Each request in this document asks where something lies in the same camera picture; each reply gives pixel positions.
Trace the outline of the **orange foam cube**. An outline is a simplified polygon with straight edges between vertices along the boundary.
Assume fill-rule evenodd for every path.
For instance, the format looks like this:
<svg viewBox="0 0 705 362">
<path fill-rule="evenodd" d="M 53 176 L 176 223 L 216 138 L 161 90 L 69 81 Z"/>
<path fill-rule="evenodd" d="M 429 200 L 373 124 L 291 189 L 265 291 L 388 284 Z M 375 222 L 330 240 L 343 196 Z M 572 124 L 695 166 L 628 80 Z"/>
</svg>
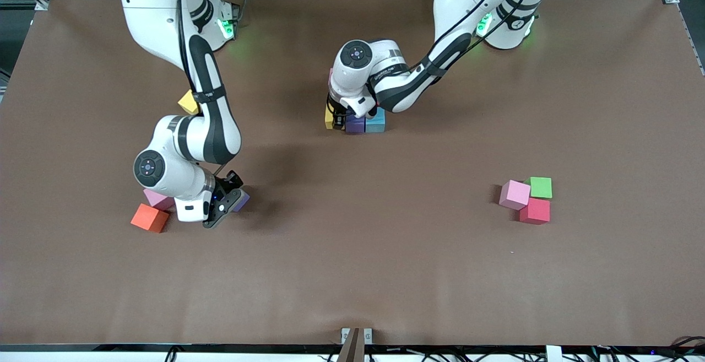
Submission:
<svg viewBox="0 0 705 362">
<path fill-rule="evenodd" d="M 145 231 L 161 234 L 165 229 L 169 217 L 170 214 L 166 211 L 161 211 L 156 207 L 147 206 L 146 204 L 139 204 L 130 223 Z"/>
</svg>

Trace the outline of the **brown table cover sheet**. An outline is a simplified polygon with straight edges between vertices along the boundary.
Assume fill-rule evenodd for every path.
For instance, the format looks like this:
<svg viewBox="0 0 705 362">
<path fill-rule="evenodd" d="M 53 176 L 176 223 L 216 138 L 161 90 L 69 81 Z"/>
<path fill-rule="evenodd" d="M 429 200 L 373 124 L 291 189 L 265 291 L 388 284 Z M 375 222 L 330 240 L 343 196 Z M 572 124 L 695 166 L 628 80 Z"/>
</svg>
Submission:
<svg viewBox="0 0 705 362">
<path fill-rule="evenodd" d="M 249 0 L 216 56 L 250 201 L 130 224 L 184 74 L 119 0 L 35 14 L 0 104 L 0 343 L 668 346 L 705 336 L 705 77 L 661 0 L 548 0 L 377 134 L 324 125 L 349 40 L 433 37 L 432 0 Z M 501 187 L 553 180 L 551 221 Z"/>
</svg>

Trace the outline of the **green foam cube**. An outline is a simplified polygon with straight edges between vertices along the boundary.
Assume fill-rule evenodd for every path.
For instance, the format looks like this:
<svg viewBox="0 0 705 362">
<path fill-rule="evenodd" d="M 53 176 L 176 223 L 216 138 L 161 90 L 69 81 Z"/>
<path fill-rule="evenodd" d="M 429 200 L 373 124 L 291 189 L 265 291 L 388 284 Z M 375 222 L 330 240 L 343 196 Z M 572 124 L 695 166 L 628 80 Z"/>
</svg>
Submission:
<svg viewBox="0 0 705 362">
<path fill-rule="evenodd" d="M 553 180 L 548 177 L 531 176 L 523 181 L 529 186 L 529 196 L 538 199 L 553 198 Z"/>
</svg>

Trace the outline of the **red foam cube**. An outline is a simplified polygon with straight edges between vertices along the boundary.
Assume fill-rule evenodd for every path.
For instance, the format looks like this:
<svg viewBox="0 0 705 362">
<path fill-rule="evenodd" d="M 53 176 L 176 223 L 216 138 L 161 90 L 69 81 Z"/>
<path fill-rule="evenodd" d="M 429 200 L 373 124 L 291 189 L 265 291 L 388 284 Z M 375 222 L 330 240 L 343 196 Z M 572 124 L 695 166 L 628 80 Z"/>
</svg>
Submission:
<svg viewBox="0 0 705 362">
<path fill-rule="evenodd" d="M 529 197 L 527 205 L 519 211 L 518 219 L 522 223 L 541 225 L 551 221 L 551 201 Z"/>
</svg>

